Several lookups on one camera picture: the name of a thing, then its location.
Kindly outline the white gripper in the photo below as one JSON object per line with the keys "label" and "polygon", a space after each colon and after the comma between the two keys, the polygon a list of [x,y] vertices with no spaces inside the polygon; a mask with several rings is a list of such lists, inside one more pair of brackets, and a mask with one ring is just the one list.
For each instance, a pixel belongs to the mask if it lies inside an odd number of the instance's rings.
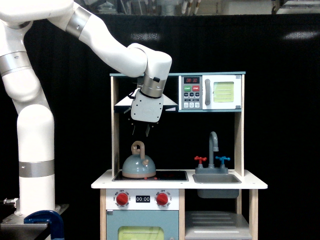
{"label": "white gripper", "polygon": [[[134,135],[137,121],[141,122],[150,122],[156,123],[160,120],[162,110],[164,104],[164,97],[161,96],[160,98],[150,98],[143,95],[138,89],[135,94],[135,98],[131,104],[131,118],[135,121],[131,123],[131,132]],[[151,130],[151,124],[148,123],[146,125],[145,135],[146,137],[149,136]]]}

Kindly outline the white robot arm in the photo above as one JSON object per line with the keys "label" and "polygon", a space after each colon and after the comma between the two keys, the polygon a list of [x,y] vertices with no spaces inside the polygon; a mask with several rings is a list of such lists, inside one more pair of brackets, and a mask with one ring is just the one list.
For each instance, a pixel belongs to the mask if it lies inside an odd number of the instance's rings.
{"label": "white robot arm", "polygon": [[133,43],[124,46],[104,21],[72,0],[3,0],[0,3],[0,75],[16,108],[19,162],[19,207],[24,217],[56,209],[54,117],[36,76],[24,37],[34,21],[47,19],[89,46],[108,66],[135,78],[143,76],[136,92],[140,104],[132,118],[157,122],[172,58]]}

